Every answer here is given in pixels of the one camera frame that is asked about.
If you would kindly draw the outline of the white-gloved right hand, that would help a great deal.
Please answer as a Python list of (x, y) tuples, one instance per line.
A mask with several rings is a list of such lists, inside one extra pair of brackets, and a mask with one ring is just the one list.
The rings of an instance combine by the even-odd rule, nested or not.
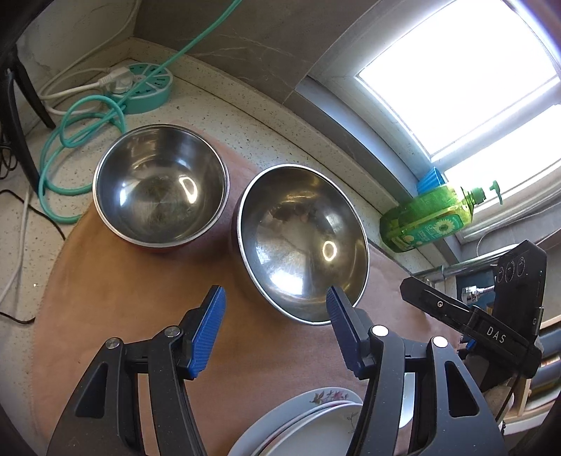
[(463, 360), (474, 378), (497, 424), (504, 421), (515, 401), (521, 373), (504, 357), (471, 340)]

